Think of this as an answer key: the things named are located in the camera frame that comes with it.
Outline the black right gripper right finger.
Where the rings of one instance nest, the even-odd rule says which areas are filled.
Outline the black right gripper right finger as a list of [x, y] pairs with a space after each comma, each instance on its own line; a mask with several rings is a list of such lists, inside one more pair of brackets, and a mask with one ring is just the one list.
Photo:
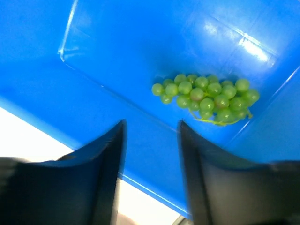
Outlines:
[[300, 163], [255, 163], [178, 125], [186, 196], [195, 225], [297, 225]]

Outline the green grape bunch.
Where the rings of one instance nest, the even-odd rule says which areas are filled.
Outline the green grape bunch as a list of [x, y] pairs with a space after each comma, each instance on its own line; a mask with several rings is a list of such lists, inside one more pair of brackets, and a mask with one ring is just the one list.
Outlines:
[[178, 74], [151, 87], [163, 104], [173, 100], [179, 108], [188, 109], [196, 121], [217, 126], [235, 124], [253, 117], [250, 107], [260, 98], [248, 79], [220, 80], [216, 75]]

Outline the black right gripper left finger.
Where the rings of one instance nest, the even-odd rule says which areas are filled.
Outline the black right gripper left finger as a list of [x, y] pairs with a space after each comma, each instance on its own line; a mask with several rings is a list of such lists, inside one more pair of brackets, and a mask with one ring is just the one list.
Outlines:
[[121, 120], [81, 148], [39, 163], [0, 159], [3, 225], [108, 225], [124, 162], [127, 124]]

